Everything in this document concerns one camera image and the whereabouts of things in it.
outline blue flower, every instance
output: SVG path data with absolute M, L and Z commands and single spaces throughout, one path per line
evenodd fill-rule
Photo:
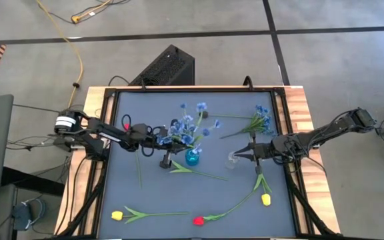
M 214 128 L 220 128 L 220 126 L 221 126 L 221 123 L 220 123 L 220 121 L 218 120 L 218 119 L 216 119 L 216 121 L 214 121 Z
M 267 108 L 262 107 L 262 105 L 256 105 L 256 114 L 259 117 L 264 117 L 268 114 L 269 110 Z
M 200 145 L 201 145 L 201 144 L 198 144 L 198 145 L 196 145 L 196 146 L 192 149 L 192 153 L 193 153 L 193 154 L 198 154 L 198 153 L 202 152 L 202 149 L 199 148 Z
M 193 137 L 188 134 L 181 135 L 181 142 L 186 145 L 190 145 L 193 143 Z
M 263 122 L 262 122 L 263 128 L 268 128 L 270 124 L 271 124 L 271 117 L 264 116 Z
M 182 133 L 183 130 L 185 130 L 185 123 L 180 120 L 180 121 L 177 121 L 173 124 L 173 126 L 180 132 Z
M 197 112 L 202 112 L 204 110 L 207 110 L 207 104 L 206 103 L 198 103 L 197 104 Z
M 166 136 L 166 137 L 158 136 L 157 137 L 157 142 L 160 145 L 168 144 L 168 143 L 171 143 L 172 141 L 173 140 L 172 140 L 172 138 L 170 136 Z
M 209 129 L 203 129 L 203 136 L 206 137 L 210 135 L 210 130 Z
M 179 135 L 180 130 L 178 128 L 176 128 L 176 126 L 171 126 L 169 134 L 170 135 Z
M 194 126 L 194 125 L 190 125 L 189 128 L 188 128 L 188 131 L 194 133 L 194 132 L 197 131 L 197 129 L 198 129 L 198 127 L 196 127 L 196 126 Z
M 183 117 L 183 119 L 185 120 L 185 122 L 190 122 L 190 121 L 193 120 L 193 117 L 191 117 L 190 115 L 185 115 L 185 116 Z

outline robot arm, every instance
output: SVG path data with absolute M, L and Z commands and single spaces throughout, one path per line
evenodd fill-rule
M 82 111 L 67 109 L 60 112 L 56 118 L 54 132 L 60 137 L 70 137 L 76 143 L 84 146 L 87 156 L 92 160 L 108 158 L 102 137 L 117 142 L 123 149 L 130 152 L 138 150 L 141 146 L 145 156 L 151 156 L 155 149 L 176 154 L 188 148 L 178 142 L 158 144 L 157 138 L 165 137 L 168 134 L 168 130 L 164 126 L 152 128 L 144 123 L 139 123 L 126 127 L 125 118 L 128 118 L 129 124 L 131 123 L 130 116 L 124 115 L 121 120 L 124 126 L 124 131 L 122 131 L 96 117 L 89 117 Z M 81 125 L 82 120 L 87 120 L 86 127 Z M 145 153 L 144 148 L 151 149 L 151 152 Z
M 253 142 L 235 152 L 238 157 L 254 161 L 281 157 L 287 162 L 302 159 L 309 155 L 311 148 L 318 148 L 326 141 L 345 133 L 366 133 L 374 129 L 375 120 L 368 111 L 357 108 L 338 115 L 332 122 L 308 133 L 294 133 L 276 136 L 270 143 Z M 240 154 L 252 150 L 253 154 Z

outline yellow cable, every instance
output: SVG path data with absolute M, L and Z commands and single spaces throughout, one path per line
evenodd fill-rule
M 90 14 L 90 12 L 92 12 L 92 11 L 96 11 L 96 10 L 98 10 L 99 8 L 102 8 L 104 5 L 108 4 L 110 1 L 112 1 L 112 0 L 107 0 L 106 2 L 102 3 L 100 6 L 98 6 L 98 7 L 94 8 L 94 9 L 92 9 L 92 10 L 90 10 L 90 11 L 88 11 L 88 12 L 86 12 L 86 13 L 80 15 L 80 16 L 78 16 L 78 18 L 81 19 L 81 18 L 83 18 L 84 16 Z
M 84 68 L 83 68 L 83 60 L 81 59 L 81 56 L 79 54 L 79 51 L 78 49 L 76 48 L 76 46 L 74 46 L 73 43 L 71 43 L 66 37 L 65 35 L 63 34 L 62 30 L 60 30 L 60 27 L 58 26 L 58 24 L 54 21 L 54 19 L 52 18 L 52 16 L 48 13 L 48 10 L 47 8 L 45 8 L 44 4 L 42 4 L 42 2 L 40 0 L 36 0 L 37 3 L 39 4 L 39 6 L 44 10 L 45 14 L 47 14 L 47 16 L 50 18 L 50 20 L 53 22 L 56 30 L 59 32 L 59 35 L 60 37 L 65 40 L 69 46 L 71 46 L 72 50 L 74 50 L 74 52 L 76 53 L 77 57 L 78 57 L 78 60 L 79 60 L 79 76 L 78 76 L 78 79 L 76 81 L 76 83 L 79 84 L 79 82 L 81 81 L 82 77 L 83 77 L 83 72 L 84 72 Z M 71 94 L 71 98 L 69 100 L 69 103 L 67 105 L 67 107 L 70 107 L 72 105 L 72 100 L 73 100 L 73 96 L 75 95 L 75 91 L 77 90 L 76 87 L 73 88 L 72 90 L 72 94 Z

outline vase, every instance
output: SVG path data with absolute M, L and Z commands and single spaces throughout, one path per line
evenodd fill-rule
M 199 163 L 199 153 L 194 153 L 192 149 L 186 150 L 185 154 L 186 164 L 195 166 Z

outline table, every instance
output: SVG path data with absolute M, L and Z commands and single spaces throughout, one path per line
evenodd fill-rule
M 188 86 L 188 88 L 194 89 L 205 89 L 205 88 L 238 88 L 238 87 L 248 87 L 248 86 Z M 259 87 L 274 87 L 280 88 L 280 86 L 256 86 Z M 102 108 L 104 94 L 107 87 L 90 87 L 87 98 L 85 101 L 84 112 L 90 116 L 95 116 L 100 114 L 99 109 Z M 118 89 L 138 89 L 140 87 L 117 87 Z M 153 86 L 152 88 L 168 88 L 167 86 Z M 169 88 L 182 88 L 180 86 L 170 86 Z M 306 96 L 303 87 L 300 86 L 288 86 L 282 87 L 285 92 L 285 97 L 287 100 L 287 107 L 289 110 L 289 115 L 284 116 L 283 114 L 283 106 L 281 104 L 281 96 L 277 96 L 278 102 L 278 111 L 281 119 L 281 128 L 283 133 L 287 133 L 287 121 L 286 117 L 291 119 L 292 130 L 293 132 L 306 132 L 313 129 L 313 124 L 309 112 L 309 108 L 307 106 Z M 111 107 L 113 104 L 113 99 L 109 98 L 108 108 L 105 116 L 106 122 L 109 122 L 111 115 Z M 63 194 L 63 199 L 61 202 L 61 208 L 59 212 L 59 218 L 57 220 L 56 226 L 58 227 L 61 224 L 61 231 L 66 228 L 68 223 L 68 218 L 70 212 L 73 213 L 73 216 L 80 210 L 83 205 L 87 181 L 90 174 L 91 162 L 86 161 L 82 164 L 80 170 L 78 171 L 77 182 L 75 186 L 75 201 L 73 204 L 73 208 L 71 209 L 70 200 L 73 197 L 73 178 L 75 172 L 79 166 L 80 161 L 84 158 L 85 152 L 83 150 L 78 150 L 74 152 L 71 161 L 71 168 L 69 172 L 69 192 L 67 192 L 67 188 L 65 188 L 65 192 Z M 311 151 L 311 157 L 316 161 L 322 164 L 321 156 L 318 151 Z M 98 163 L 97 169 L 101 167 L 101 163 Z M 331 228 L 333 231 L 339 232 L 339 226 L 337 223 L 337 218 L 335 216 L 333 203 L 331 200 L 330 191 L 328 188 L 327 178 L 324 175 L 324 172 L 318 168 L 318 166 L 314 165 L 311 161 L 302 160 L 301 170 L 303 172 L 303 181 L 304 186 L 307 192 L 307 198 L 311 206 L 314 208 L 315 212 L 320 216 L 320 218 L 326 223 L 326 225 Z M 99 170 L 97 170 L 97 174 L 95 175 L 96 184 L 97 178 L 99 176 Z M 67 207 L 67 219 L 61 223 L 63 218 L 63 214 L 65 212 L 66 201 L 69 199 L 69 205 Z M 308 233 L 308 229 L 306 226 L 305 214 L 303 209 L 301 208 L 298 201 L 296 201 L 297 210 L 299 213 L 299 222 L 300 222 L 300 232 Z M 92 228 L 93 216 L 95 210 L 95 203 L 91 206 L 89 210 L 89 214 L 87 215 L 87 220 L 85 223 L 85 233 L 90 233 Z

